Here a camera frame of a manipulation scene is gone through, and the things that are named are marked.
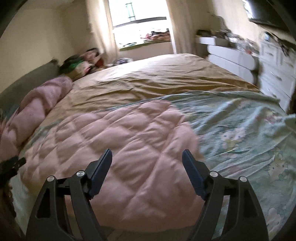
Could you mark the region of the pink quilted puffer jacket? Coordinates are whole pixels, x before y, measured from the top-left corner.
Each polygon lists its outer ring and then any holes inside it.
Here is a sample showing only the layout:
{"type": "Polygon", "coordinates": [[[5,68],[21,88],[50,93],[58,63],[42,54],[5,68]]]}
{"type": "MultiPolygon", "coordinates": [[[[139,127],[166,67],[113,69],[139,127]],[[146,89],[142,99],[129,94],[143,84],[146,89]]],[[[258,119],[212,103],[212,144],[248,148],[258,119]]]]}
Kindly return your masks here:
{"type": "Polygon", "coordinates": [[[21,180],[37,194],[48,176],[70,177],[107,149],[112,165],[91,201],[102,226],[162,232],[194,225],[203,201],[185,172],[182,152],[198,158],[198,136],[168,101],[66,118],[25,152],[21,180]]]}

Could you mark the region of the pile of clothes on bed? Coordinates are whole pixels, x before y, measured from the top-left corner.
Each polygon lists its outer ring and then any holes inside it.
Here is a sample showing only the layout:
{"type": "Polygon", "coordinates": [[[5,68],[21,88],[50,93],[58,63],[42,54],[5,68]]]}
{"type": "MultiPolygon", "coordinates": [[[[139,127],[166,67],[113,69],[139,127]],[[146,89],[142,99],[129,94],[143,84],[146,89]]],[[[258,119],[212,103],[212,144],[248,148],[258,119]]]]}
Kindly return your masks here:
{"type": "Polygon", "coordinates": [[[59,67],[59,72],[76,81],[105,68],[104,59],[99,49],[91,48],[82,55],[73,55],[66,59],[59,67]]]}

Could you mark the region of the clothes on window sill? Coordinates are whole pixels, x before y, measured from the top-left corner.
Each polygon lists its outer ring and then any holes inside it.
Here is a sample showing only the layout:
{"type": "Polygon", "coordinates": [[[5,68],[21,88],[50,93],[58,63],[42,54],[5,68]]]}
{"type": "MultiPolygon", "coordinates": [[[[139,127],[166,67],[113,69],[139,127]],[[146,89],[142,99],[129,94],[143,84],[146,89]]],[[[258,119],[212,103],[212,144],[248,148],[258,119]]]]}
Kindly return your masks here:
{"type": "Polygon", "coordinates": [[[169,29],[167,29],[165,32],[156,32],[151,31],[150,34],[146,34],[144,37],[144,42],[170,42],[171,41],[171,35],[169,29]]]}

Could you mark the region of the green cartoon print blanket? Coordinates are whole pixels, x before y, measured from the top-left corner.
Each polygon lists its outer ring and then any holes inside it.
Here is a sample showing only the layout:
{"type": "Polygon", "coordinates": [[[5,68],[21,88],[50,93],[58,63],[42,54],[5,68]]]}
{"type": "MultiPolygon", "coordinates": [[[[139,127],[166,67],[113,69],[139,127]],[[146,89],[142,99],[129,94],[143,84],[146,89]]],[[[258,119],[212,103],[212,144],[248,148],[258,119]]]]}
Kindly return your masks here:
{"type": "MultiPolygon", "coordinates": [[[[276,99],[249,91],[193,91],[91,112],[113,111],[154,100],[170,102],[187,117],[198,136],[197,160],[221,176],[248,179],[262,208],[269,239],[280,238],[295,208],[295,115],[286,114],[276,99]]],[[[40,125],[21,156],[25,157],[36,141],[65,119],[40,125]]],[[[25,231],[37,194],[23,184],[22,168],[11,183],[16,221],[25,231]]],[[[186,240],[193,225],[162,232],[102,228],[108,240],[186,240]]]]}

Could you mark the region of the rolled pink duvet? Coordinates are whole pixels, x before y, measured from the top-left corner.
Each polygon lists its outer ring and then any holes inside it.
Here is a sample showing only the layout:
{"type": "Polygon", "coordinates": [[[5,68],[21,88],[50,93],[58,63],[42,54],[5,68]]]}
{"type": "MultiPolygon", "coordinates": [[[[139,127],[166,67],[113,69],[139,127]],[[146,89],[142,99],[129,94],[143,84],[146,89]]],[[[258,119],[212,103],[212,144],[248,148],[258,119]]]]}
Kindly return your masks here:
{"type": "Polygon", "coordinates": [[[1,161],[20,153],[22,144],[72,87],[73,81],[62,75],[34,88],[23,98],[10,119],[1,122],[1,161]]]}

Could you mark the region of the grey headboard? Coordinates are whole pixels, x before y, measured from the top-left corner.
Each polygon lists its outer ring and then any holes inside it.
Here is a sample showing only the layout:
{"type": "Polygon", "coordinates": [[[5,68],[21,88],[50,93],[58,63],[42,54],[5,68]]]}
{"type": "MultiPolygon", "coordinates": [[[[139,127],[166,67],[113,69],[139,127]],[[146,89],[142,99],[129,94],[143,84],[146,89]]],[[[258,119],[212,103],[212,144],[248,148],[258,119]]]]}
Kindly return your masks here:
{"type": "Polygon", "coordinates": [[[59,76],[59,67],[58,60],[52,59],[16,80],[1,93],[1,110],[8,113],[15,109],[32,89],[59,76]]]}

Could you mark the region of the white dresser with drawers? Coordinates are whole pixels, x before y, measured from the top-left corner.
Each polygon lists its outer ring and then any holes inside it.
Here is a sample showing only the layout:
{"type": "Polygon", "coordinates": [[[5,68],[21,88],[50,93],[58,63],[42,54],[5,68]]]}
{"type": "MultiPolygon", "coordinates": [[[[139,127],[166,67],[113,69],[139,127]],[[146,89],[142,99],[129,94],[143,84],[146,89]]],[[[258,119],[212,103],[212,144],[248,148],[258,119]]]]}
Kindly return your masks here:
{"type": "Polygon", "coordinates": [[[279,100],[286,113],[295,113],[295,44],[265,32],[259,45],[260,91],[279,100]]]}

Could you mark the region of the white low cabinet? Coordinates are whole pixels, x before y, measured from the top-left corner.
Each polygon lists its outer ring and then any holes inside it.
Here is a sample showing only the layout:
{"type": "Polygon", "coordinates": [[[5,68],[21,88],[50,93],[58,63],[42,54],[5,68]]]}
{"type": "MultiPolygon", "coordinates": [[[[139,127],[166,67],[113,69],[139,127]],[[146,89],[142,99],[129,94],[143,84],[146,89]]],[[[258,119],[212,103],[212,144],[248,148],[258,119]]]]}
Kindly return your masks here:
{"type": "Polygon", "coordinates": [[[257,56],[230,48],[226,39],[196,36],[195,41],[200,56],[244,81],[256,84],[259,69],[257,56]]]}

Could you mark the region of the tan bed sheet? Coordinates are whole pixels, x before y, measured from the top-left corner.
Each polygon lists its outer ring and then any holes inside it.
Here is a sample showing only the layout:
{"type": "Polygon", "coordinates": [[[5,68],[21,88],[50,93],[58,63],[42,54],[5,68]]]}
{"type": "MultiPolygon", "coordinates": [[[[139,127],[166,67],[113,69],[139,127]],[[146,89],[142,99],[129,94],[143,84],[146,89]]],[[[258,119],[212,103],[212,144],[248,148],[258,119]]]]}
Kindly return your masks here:
{"type": "Polygon", "coordinates": [[[56,104],[41,125],[48,126],[76,113],[195,90],[259,91],[255,85],[196,55],[160,55],[76,80],[72,90],[56,104]]]}

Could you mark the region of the left cream curtain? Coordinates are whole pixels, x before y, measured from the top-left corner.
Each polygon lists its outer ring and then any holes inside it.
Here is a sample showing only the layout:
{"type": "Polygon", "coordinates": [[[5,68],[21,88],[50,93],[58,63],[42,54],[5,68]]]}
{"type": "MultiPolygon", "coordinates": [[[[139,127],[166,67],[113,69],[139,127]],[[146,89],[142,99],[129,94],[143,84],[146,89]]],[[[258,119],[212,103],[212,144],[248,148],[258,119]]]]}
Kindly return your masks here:
{"type": "Polygon", "coordinates": [[[86,9],[91,32],[105,63],[112,63],[118,57],[115,42],[109,1],[87,0],[86,9]]]}

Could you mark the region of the cream curtain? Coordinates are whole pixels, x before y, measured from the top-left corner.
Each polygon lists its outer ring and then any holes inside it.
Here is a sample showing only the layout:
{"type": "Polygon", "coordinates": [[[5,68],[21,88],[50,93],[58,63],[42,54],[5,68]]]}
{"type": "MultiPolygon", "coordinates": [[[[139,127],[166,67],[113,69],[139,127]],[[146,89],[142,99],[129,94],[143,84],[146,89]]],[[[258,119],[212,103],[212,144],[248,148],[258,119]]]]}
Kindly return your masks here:
{"type": "Polygon", "coordinates": [[[175,54],[196,54],[195,33],[188,1],[166,1],[175,54]]]}
{"type": "Polygon", "coordinates": [[[86,9],[91,32],[105,63],[112,63],[118,57],[115,42],[109,1],[87,0],[86,9]]]}

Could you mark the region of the right cream curtain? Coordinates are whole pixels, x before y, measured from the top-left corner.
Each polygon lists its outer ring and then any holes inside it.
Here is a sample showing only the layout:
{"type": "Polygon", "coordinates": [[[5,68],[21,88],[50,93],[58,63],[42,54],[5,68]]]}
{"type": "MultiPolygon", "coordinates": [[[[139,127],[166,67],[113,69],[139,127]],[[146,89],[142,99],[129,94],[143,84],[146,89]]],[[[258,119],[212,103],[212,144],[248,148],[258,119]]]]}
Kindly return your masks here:
{"type": "Polygon", "coordinates": [[[196,54],[195,33],[188,1],[166,1],[175,54],[196,54]]]}

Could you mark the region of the window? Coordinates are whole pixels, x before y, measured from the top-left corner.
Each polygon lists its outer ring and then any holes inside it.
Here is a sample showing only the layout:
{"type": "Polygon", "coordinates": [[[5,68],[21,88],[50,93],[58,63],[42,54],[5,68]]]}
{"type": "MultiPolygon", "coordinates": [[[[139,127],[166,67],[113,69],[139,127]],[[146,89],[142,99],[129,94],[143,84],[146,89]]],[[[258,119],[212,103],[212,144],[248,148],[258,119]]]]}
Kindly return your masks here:
{"type": "Polygon", "coordinates": [[[109,8],[119,49],[144,44],[146,34],[170,28],[166,1],[109,1],[109,8]]]}

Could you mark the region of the wall mounted black television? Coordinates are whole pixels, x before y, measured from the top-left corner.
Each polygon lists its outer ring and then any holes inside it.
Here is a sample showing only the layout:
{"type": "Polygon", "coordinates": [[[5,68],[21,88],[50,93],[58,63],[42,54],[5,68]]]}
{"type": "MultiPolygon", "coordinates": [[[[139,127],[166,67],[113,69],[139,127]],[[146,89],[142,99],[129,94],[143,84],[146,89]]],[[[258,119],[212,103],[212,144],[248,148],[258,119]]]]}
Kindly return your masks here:
{"type": "Polygon", "coordinates": [[[268,1],[243,0],[243,6],[250,22],[288,32],[288,27],[268,1]]]}

